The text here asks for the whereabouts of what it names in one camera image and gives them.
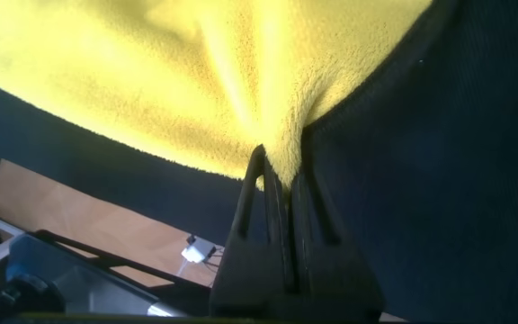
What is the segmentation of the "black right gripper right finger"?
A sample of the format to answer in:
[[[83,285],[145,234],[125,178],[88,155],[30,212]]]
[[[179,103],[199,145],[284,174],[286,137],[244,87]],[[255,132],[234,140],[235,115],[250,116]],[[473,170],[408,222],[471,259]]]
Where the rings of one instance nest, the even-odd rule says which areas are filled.
[[[377,322],[384,298],[344,221],[312,174],[300,173],[291,192],[301,304],[322,320]]]

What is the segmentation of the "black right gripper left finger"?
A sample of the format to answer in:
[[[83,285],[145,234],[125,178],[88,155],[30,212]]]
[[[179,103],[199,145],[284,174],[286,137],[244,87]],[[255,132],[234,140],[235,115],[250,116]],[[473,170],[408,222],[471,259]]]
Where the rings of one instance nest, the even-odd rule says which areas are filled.
[[[256,180],[263,179],[264,243],[249,238]],[[250,157],[235,216],[210,292],[213,316],[269,316],[272,303],[296,288],[292,220],[282,184],[262,145]]]

